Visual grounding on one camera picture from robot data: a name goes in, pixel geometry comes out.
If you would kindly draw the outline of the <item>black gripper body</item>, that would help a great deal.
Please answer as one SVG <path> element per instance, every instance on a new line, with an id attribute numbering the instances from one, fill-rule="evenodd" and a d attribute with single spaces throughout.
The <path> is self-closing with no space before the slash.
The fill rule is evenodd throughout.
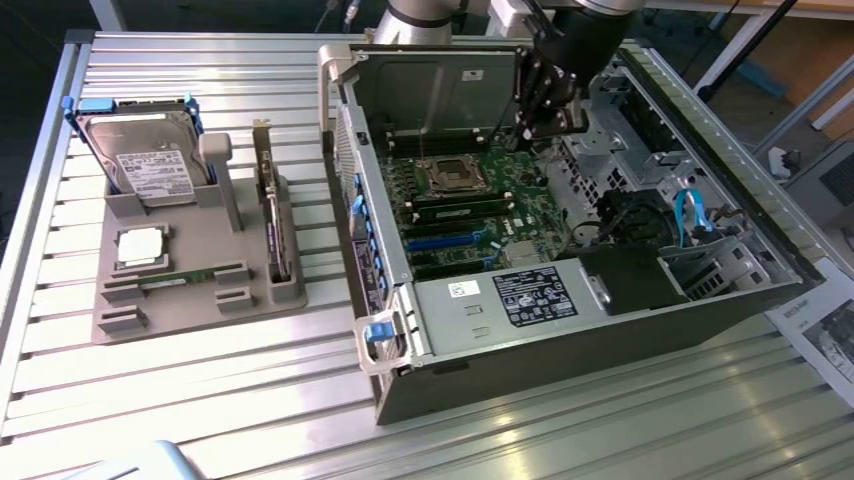
<path id="1" fill-rule="evenodd" d="M 589 84 L 607 66 L 631 24 L 629 13 L 533 8 L 522 23 L 532 46 L 514 53 L 513 136 L 520 146 L 589 128 Z"/>

